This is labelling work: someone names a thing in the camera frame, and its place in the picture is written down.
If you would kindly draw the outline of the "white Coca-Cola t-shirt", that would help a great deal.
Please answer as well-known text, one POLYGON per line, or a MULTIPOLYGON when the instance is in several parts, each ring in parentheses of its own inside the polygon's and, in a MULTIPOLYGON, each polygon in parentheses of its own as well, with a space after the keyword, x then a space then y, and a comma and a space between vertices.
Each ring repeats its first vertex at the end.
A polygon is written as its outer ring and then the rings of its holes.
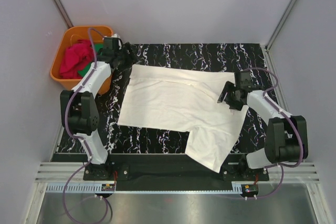
POLYGON ((227 81, 232 72, 133 65, 118 125, 188 132, 185 154, 218 173, 248 111, 217 102, 227 81))

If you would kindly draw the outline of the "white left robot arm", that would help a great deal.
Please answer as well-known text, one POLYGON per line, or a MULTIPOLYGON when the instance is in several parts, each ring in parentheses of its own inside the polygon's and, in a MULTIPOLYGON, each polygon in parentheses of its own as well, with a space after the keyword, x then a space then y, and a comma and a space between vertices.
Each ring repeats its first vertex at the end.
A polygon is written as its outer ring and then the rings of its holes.
POLYGON ((80 141, 88 162, 97 165, 95 174, 107 180, 113 175, 113 167, 106 163, 108 152, 98 133, 99 112, 95 98, 115 70, 131 68, 139 59, 131 44, 123 43, 119 37, 104 37, 103 47, 94 56, 96 58, 82 80, 71 90, 61 92, 61 121, 68 135, 80 141))

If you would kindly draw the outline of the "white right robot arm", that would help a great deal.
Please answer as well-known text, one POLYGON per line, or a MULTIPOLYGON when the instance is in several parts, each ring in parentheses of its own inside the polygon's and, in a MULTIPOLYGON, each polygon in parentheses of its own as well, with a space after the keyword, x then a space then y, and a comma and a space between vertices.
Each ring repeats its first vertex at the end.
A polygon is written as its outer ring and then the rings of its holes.
POLYGON ((262 89, 253 84, 251 69, 235 72, 234 82, 225 83, 217 100, 235 111, 247 106, 267 123, 264 148, 247 154, 243 158, 244 164, 238 167, 239 176, 244 180, 252 179, 261 168, 297 167, 309 153, 306 119, 280 107, 268 95, 274 87, 262 89))

